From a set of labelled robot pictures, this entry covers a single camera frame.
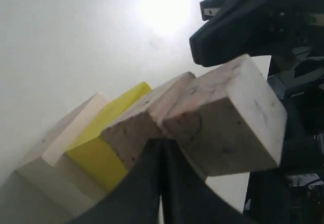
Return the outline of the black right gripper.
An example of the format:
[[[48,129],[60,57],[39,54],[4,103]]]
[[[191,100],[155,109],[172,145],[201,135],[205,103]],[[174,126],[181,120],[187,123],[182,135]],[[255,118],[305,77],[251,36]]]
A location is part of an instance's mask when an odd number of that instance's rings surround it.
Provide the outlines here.
[[[323,0],[204,0],[199,6],[209,21],[189,40],[195,64],[323,49]]]

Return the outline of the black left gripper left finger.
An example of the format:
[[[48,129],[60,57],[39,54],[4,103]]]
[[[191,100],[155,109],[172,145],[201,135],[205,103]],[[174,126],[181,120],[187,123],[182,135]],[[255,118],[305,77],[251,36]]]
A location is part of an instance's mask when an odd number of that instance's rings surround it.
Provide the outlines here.
[[[158,223],[160,157],[158,139],[149,140],[113,191],[69,223]]]

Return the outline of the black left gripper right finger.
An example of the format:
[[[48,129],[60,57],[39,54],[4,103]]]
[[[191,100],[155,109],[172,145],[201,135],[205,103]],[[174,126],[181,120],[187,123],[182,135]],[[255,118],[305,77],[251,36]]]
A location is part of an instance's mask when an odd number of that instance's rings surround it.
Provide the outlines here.
[[[205,184],[175,140],[162,139],[160,145],[164,223],[254,223]]]

